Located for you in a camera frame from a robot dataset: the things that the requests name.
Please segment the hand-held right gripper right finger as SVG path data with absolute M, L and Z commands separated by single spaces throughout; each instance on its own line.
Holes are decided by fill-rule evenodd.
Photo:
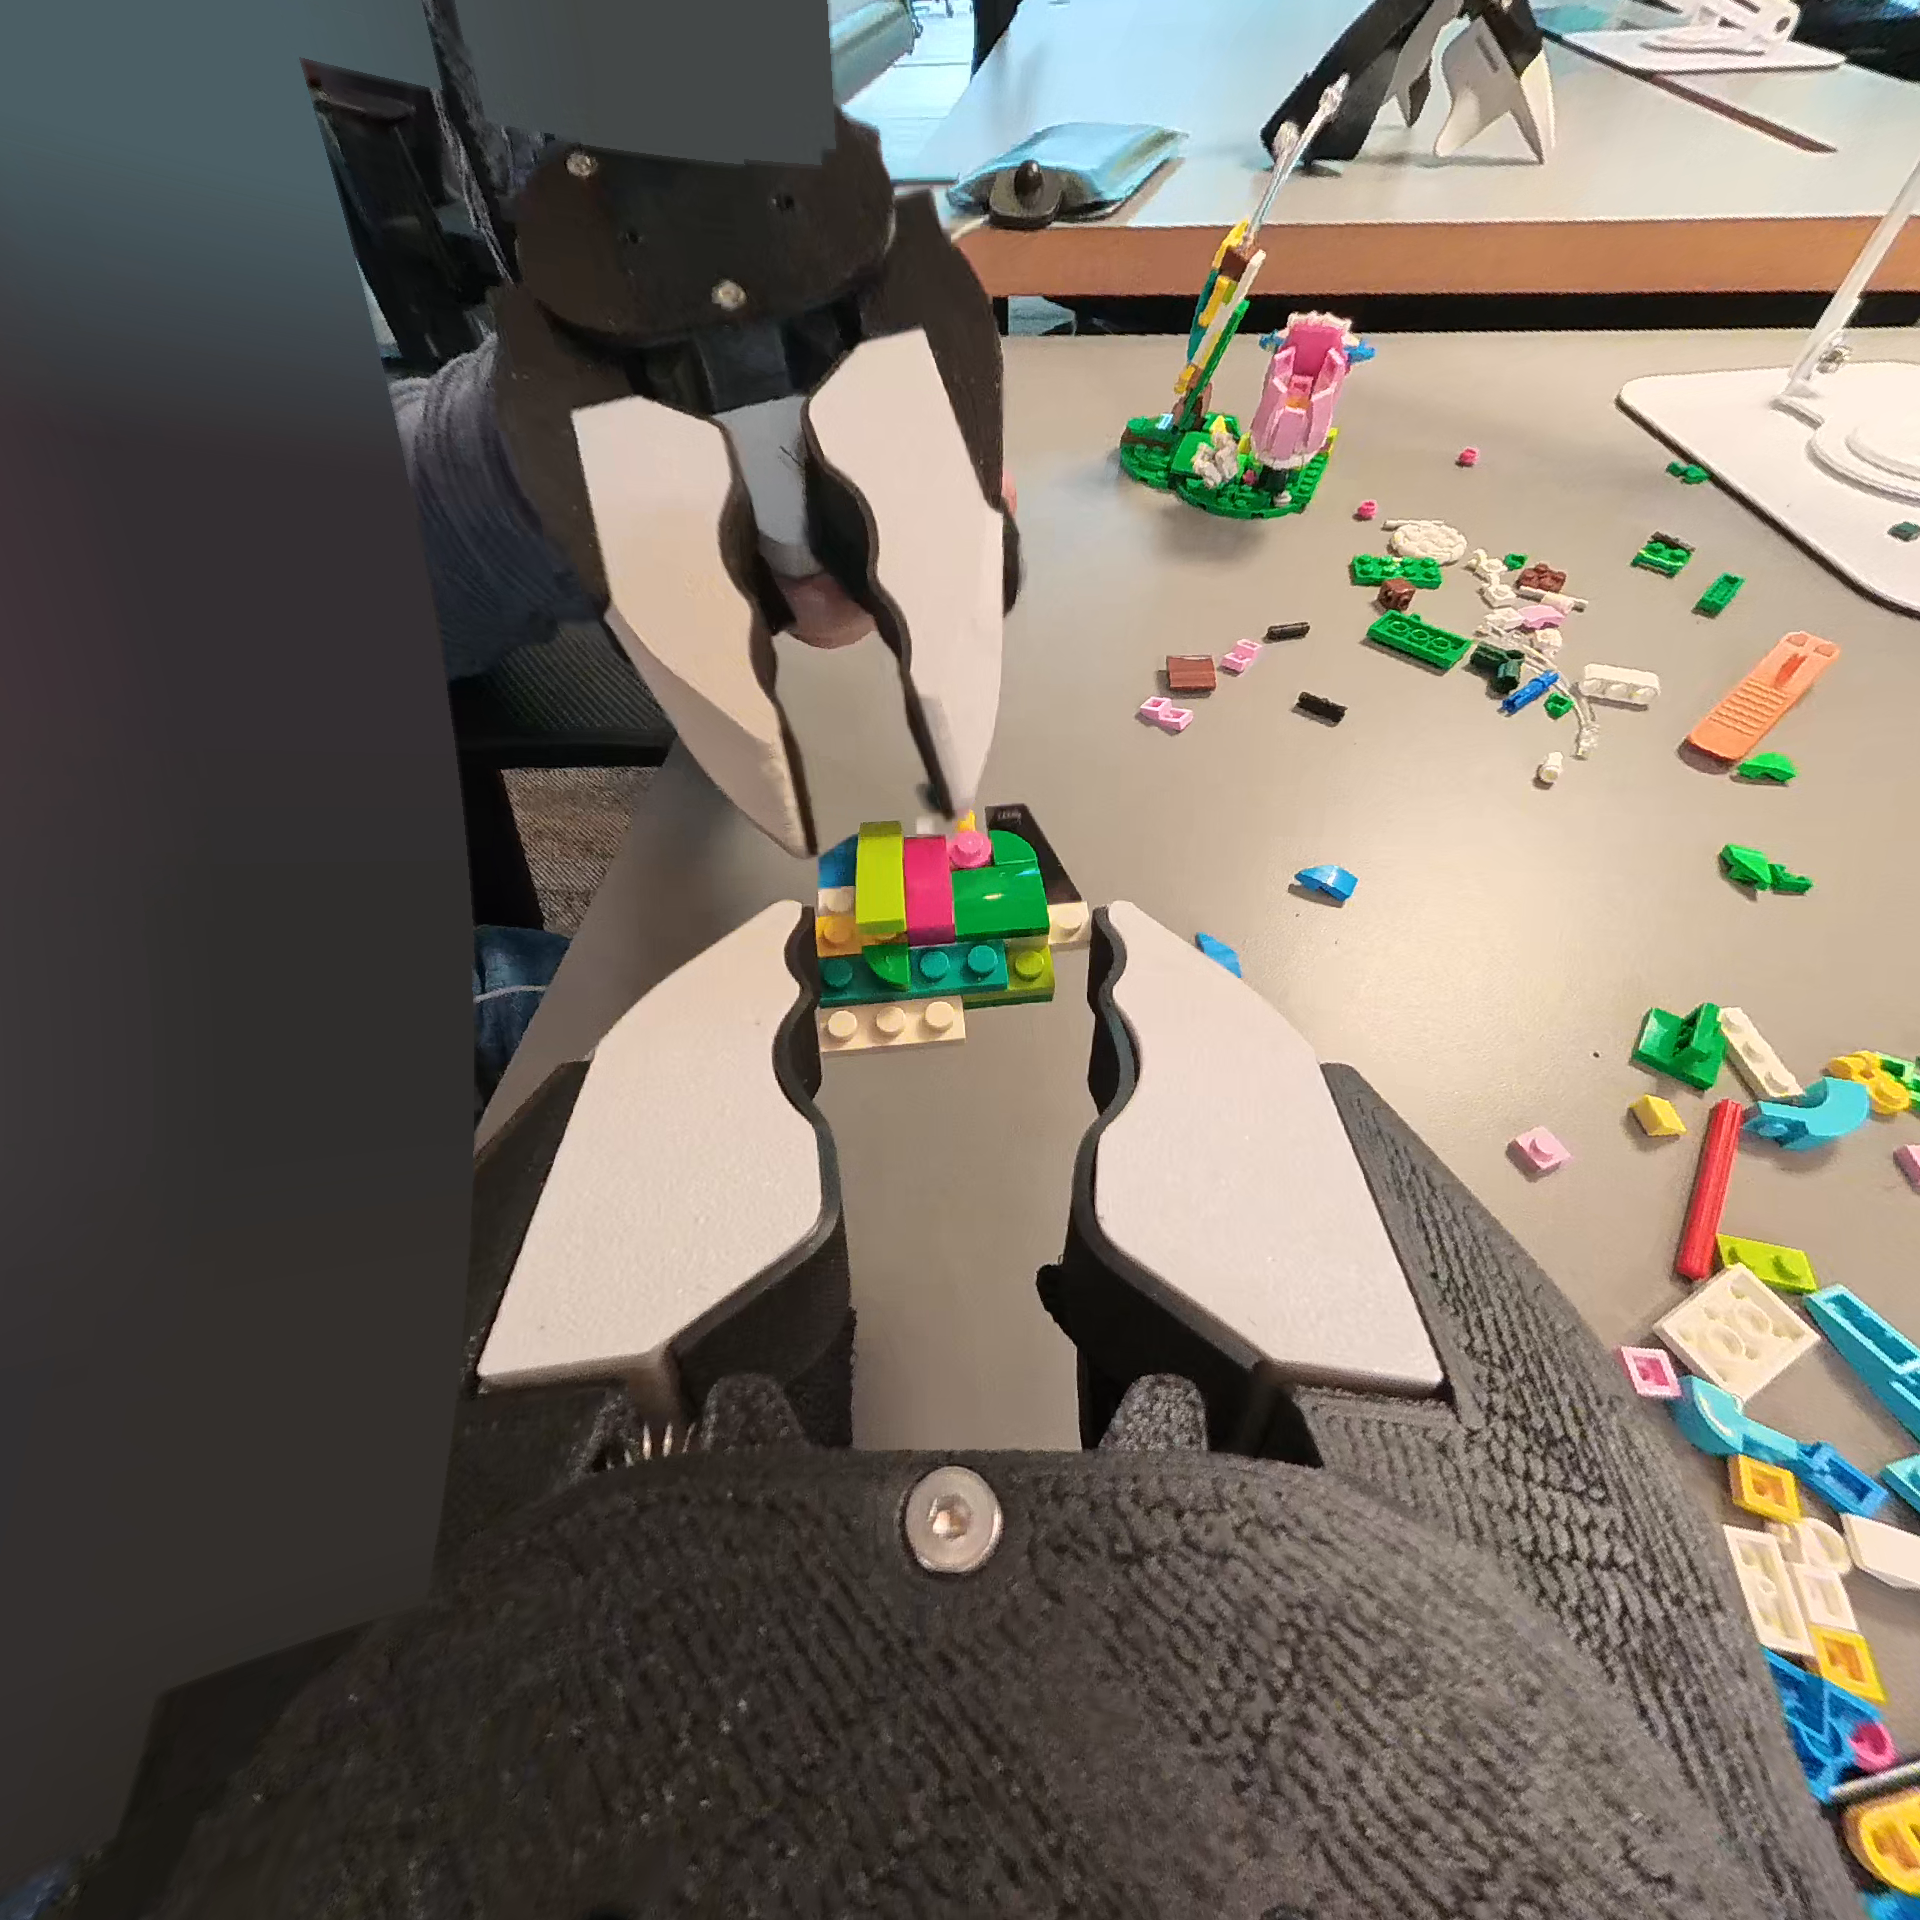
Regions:
M 1041 1273 L 1093 1376 L 1434 1396 L 1442 1359 L 1313 1044 L 1134 903 L 1096 911 L 1093 1121 Z

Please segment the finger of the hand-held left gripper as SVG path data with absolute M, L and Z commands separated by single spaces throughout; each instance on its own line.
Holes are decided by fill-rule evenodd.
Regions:
M 860 343 L 805 400 L 817 554 L 899 662 L 945 816 L 977 801 L 1002 701 L 1003 514 L 921 329 Z
M 571 430 L 612 634 L 734 806 L 788 854 L 817 854 L 754 590 L 752 503 L 725 430 L 643 396 L 586 405 Z

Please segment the colourful brick assembly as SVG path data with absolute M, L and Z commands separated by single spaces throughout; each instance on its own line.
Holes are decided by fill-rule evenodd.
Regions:
M 1044 1002 L 1058 950 L 1088 943 L 1090 909 L 1025 801 L 952 826 L 904 825 L 905 937 L 858 938 L 858 831 L 818 856 L 817 1033 L 825 1058 L 955 1046 L 969 1016 Z

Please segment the grey desk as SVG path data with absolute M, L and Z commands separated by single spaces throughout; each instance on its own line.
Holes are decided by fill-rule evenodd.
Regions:
M 1469 1185 L 1587 1317 L 1609 1398 L 1685 1486 L 1656 1544 L 1702 1550 L 1724 1641 L 1758 1639 L 1721 1524 L 1726 1470 L 1667 1408 L 1632 1396 L 1617 1348 L 1681 1296 L 1707 1095 L 1673 1088 L 1690 1135 L 1645 1140 L 1628 1104 L 1651 1005 L 1741 1005 L 1794 1072 L 1851 1046 L 1916 1046 L 1916 618 L 1886 612 L 1670 453 L 1618 406 L 1641 374 L 1774 360 L 1770 333 L 1388 336 L 1357 370 L 1318 498 L 1252 530 L 1129 485 L 1120 422 L 1146 406 L 1165 341 L 1027 337 L 1003 346 L 1025 590 L 987 796 L 1027 801 L 1093 904 L 1131 900 L 1193 943 L 1238 950 L 1249 985 L 1324 1061 L 1352 1065 Z M 1456 453 L 1480 446 L 1480 463 Z M 1648 710 L 1609 710 L 1554 788 L 1536 762 L 1572 733 L 1499 716 L 1468 670 L 1435 677 L 1363 637 L 1353 503 L 1450 520 L 1469 543 L 1568 574 L 1592 607 L 1563 658 L 1656 671 Z M 1673 581 L 1629 566 L 1648 536 L 1690 541 Z M 1718 616 L 1694 601 L 1721 570 Z M 1163 653 L 1219 652 L 1308 618 L 1195 706 L 1182 736 L 1140 726 Z M 1790 786 L 1683 754 L 1685 733 L 1772 641 L 1811 630 L 1843 658 L 1779 726 Z M 1309 689 L 1349 706 L 1321 726 Z M 1718 874 L 1744 842 L 1812 877 L 1798 897 Z M 1331 861 L 1349 903 L 1292 885 Z M 660 975 L 803 868 L 737 822 L 674 757 L 636 801 L 566 967 L 486 1110 L 483 1138 Z M 1064 1250 L 1072 1151 L 1090 1125 L 1088 954 L 1052 1005 L 969 1016 L 963 1046 L 829 1063 L 822 1105 L 848 1183 L 860 1313 L 854 1430 L 873 1448 L 1074 1440 L 1072 1351 L 1035 1298 Z M 1506 1143 L 1554 1130 L 1572 1161 L 1530 1175 Z

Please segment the person's leg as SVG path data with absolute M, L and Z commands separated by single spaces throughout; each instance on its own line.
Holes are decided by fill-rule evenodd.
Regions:
M 546 927 L 473 927 L 470 1065 L 475 1117 L 492 1102 L 566 950 L 570 935 Z

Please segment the brick flower model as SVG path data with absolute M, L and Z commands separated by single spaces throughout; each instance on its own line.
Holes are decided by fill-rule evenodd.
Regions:
M 1262 336 L 1266 351 L 1258 401 L 1245 422 L 1211 401 L 1225 349 L 1249 319 L 1265 264 L 1260 233 L 1283 185 L 1292 177 L 1305 143 L 1333 117 L 1349 82 L 1334 79 L 1298 125 L 1280 122 L 1272 135 L 1272 173 L 1256 209 L 1229 229 L 1192 313 L 1188 351 L 1162 415 L 1138 415 L 1120 432 L 1125 474 L 1142 486 L 1182 498 L 1211 516 L 1272 520 L 1305 511 L 1313 503 L 1334 413 L 1361 337 L 1353 325 L 1325 311 L 1297 311 Z

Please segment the teal pouch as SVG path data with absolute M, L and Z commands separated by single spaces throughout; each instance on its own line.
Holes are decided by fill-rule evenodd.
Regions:
M 1006 230 L 1097 220 L 1178 159 L 1184 143 L 1187 132 L 1174 128 L 1060 122 L 963 173 L 946 201 Z

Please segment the white square plate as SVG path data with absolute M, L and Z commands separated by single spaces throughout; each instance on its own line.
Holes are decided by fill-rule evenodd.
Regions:
M 1712 1279 L 1694 1284 L 1652 1334 L 1694 1376 L 1740 1402 L 1820 1345 L 1820 1332 L 1744 1264 L 1724 1266 Z

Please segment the white studded brick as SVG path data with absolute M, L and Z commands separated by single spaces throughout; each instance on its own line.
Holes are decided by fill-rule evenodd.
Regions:
M 1718 1030 L 1728 1056 L 1755 1100 L 1790 1102 L 1804 1095 L 1804 1082 L 1786 1068 L 1780 1053 L 1763 1037 L 1746 1010 L 1721 1005 Z

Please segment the light blue arch brick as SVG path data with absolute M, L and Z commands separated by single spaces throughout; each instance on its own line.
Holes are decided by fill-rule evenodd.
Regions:
M 1763 1100 L 1744 1116 L 1744 1138 L 1806 1151 L 1843 1140 L 1873 1120 L 1867 1085 L 1844 1076 L 1821 1076 L 1801 1095 Z

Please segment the teal long slope brick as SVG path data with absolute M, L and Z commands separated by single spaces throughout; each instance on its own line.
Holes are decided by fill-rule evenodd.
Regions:
M 1917 1437 L 1917 1345 L 1914 1340 L 1848 1287 L 1821 1287 L 1809 1296 L 1806 1306 L 1874 1398 L 1910 1437 Z

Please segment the orange brick separator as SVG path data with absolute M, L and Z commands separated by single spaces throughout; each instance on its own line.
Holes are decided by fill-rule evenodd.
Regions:
M 1794 709 L 1841 658 L 1834 639 L 1806 630 L 1784 634 L 1715 709 L 1701 718 L 1685 744 L 1712 760 L 1741 760 Z

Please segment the black white folding stand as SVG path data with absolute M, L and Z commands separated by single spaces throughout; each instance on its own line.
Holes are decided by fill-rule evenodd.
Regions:
M 1510 120 L 1530 156 L 1547 161 L 1553 73 L 1526 1 L 1368 5 L 1265 119 L 1260 141 L 1275 159 L 1353 159 L 1388 100 L 1408 128 L 1421 119 L 1434 77 L 1450 97 L 1430 146 L 1438 159 Z

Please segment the wooden-edged table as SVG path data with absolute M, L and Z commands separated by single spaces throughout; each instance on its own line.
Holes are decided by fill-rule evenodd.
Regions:
M 946 181 L 1072 120 L 1155 122 L 1184 151 L 1110 220 L 964 239 L 997 296 L 1193 296 L 1258 201 L 1258 128 L 1356 5 L 1021 5 L 978 74 L 933 17 L 848 109 L 905 181 Z M 1283 191 L 1258 284 L 1309 303 L 1459 294 L 1827 294 L 1916 165 L 1916 85 L 1858 66 L 1670 89 L 1547 42 L 1556 146 L 1509 122 L 1450 159 L 1384 111 L 1339 173 Z

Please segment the green bracket brick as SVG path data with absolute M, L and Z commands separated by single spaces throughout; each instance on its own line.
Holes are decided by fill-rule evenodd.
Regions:
M 1721 1008 L 1715 1000 L 1701 1000 L 1683 1015 L 1661 1005 L 1648 1008 L 1629 1058 L 1686 1088 L 1712 1090 L 1726 1058 Z

